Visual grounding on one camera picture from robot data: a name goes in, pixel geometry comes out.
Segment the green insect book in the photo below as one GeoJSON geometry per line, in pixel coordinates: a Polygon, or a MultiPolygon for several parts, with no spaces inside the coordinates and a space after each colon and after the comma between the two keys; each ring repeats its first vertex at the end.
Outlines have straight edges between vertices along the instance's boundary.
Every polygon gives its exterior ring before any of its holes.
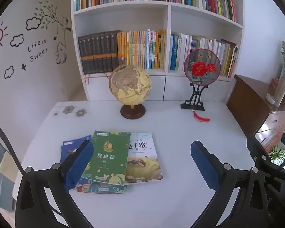
{"type": "Polygon", "coordinates": [[[126,178],[130,132],[95,131],[93,156],[82,177],[113,185],[123,185],[126,178]]]}

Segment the white vase with branches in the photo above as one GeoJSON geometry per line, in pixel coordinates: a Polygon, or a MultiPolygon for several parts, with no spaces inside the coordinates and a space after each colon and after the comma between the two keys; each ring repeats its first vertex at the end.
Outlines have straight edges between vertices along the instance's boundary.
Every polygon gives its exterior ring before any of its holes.
{"type": "Polygon", "coordinates": [[[282,42],[281,54],[282,54],[283,67],[282,67],[281,75],[279,77],[278,87],[276,88],[276,91],[274,93],[274,99],[275,99],[274,105],[276,107],[280,106],[284,98],[284,95],[285,95],[285,41],[282,42]]]}

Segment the row of black books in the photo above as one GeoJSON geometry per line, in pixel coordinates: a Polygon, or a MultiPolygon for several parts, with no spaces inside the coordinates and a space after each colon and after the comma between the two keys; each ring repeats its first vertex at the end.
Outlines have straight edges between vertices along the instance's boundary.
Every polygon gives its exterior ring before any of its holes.
{"type": "Polygon", "coordinates": [[[78,37],[83,74],[110,73],[121,65],[118,56],[119,30],[78,37]]]}

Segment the embroidered round fan on stand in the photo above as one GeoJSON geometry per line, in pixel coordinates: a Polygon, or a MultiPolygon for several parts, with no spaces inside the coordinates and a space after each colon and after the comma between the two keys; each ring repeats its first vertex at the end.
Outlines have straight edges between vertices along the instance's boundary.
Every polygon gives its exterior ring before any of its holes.
{"type": "Polygon", "coordinates": [[[220,71],[221,62],[213,51],[199,48],[190,52],[184,61],[184,74],[190,81],[192,95],[181,104],[181,109],[204,111],[202,92],[218,79],[220,71]]]}

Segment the white bookshelf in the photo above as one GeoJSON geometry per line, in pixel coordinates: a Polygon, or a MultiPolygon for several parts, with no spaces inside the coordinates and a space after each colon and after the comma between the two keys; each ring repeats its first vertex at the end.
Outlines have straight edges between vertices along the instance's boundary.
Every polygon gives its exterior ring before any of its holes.
{"type": "Polygon", "coordinates": [[[150,100],[182,101],[192,87],[184,60],[197,48],[217,54],[218,79],[202,92],[203,101],[226,102],[244,33],[244,0],[71,0],[74,46],[85,96],[111,101],[110,73],[83,74],[78,37],[119,30],[121,65],[146,70],[150,100]]]}

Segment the green potted plant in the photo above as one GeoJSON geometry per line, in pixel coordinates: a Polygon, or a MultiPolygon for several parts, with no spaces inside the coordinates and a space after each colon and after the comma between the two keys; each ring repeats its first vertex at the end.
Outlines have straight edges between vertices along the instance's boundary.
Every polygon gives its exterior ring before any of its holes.
{"type": "Polygon", "coordinates": [[[269,152],[269,157],[272,163],[281,165],[285,161],[285,146],[276,145],[269,152]]]}

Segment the red tassel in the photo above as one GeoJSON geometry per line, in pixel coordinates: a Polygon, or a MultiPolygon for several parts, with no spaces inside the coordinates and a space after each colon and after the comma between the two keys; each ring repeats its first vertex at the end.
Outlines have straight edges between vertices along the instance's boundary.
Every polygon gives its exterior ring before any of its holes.
{"type": "Polygon", "coordinates": [[[194,119],[201,122],[201,123],[208,123],[211,121],[210,118],[204,118],[204,117],[199,116],[195,110],[193,110],[192,112],[193,112],[194,119]]]}

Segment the rabbit hill book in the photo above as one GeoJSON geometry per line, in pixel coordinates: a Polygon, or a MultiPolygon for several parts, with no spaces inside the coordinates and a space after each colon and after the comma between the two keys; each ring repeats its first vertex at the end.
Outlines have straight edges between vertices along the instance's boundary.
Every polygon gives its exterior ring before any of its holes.
{"type": "Polygon", "coordinates": [[[155,144],[150,133],[132,133],[127,156],[125,184],[160,181],[163,179],[155,144]]]}

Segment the brown wooden cabinet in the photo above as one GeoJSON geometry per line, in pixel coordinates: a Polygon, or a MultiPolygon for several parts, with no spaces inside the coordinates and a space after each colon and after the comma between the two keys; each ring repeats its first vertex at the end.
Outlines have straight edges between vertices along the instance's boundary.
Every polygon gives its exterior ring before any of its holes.
{"type": "Polygon", "coordinates": [[[267,152],[285,133],[285,97],[279,107],[266,100],[266,95],[274,92],[270,84],[235,75],[235,85],[226,104],[245,136],[254,136],[267,152]]]}

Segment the dark blue book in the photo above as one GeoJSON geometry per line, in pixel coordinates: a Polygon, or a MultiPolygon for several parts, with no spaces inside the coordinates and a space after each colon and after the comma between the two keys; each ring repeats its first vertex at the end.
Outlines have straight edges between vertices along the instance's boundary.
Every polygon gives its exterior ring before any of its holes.
{"type": "MultiPolygon", "coordinates": [[[[73,154],[84,141],[90,141],[91,139],[92,139],[92,136],[88,135],[85,137],[81,137],[79,139],[74,139],[72,141],[64,141],[61,146],[60,163],[63,163],[65,159],[68,157],[68,155],[73,154]]],[[[92,180],[87,179],[85,177],[80,177],[75,187],[77,188],[77,187],[84,186],[84,185],[91,185],[92,183],[93,183],[92,180]]]]}

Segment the yellow desk globe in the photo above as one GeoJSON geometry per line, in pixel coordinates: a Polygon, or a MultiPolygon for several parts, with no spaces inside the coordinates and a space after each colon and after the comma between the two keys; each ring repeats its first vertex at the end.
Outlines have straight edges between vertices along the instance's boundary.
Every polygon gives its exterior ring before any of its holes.
{"type": "Polygon", "coordinates": [[[144,116],[146,109],[143,102],[152,90],[149,74],[141,67],[121,65],[110,75],[108,81],[112,95],[122,103],[120,114],[129,120],[144,116]]]}

